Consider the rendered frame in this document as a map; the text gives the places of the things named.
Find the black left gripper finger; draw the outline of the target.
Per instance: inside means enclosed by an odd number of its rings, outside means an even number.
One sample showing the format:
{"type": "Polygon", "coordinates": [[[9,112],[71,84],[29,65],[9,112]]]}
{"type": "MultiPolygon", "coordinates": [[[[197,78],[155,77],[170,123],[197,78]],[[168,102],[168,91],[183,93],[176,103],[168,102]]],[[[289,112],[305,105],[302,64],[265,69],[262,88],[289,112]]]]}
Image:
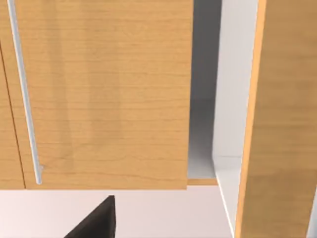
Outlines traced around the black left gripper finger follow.
{"type": "Polygon", "coordinates": [[[115,238],[115,196],[108,196],[64,238],[115,238]]]}

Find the open wooden cupboard door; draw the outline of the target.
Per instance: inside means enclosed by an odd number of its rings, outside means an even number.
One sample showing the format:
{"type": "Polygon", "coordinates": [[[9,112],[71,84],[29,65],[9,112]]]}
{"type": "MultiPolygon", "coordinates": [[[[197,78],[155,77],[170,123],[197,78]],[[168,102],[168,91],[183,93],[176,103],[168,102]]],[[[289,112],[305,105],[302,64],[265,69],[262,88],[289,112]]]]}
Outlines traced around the open wooden cupboard door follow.
{"type": "Polygon", "coordinates": [[[317,186],[317,0],[259,0],[234,238],[306,238],[317,186]]]}

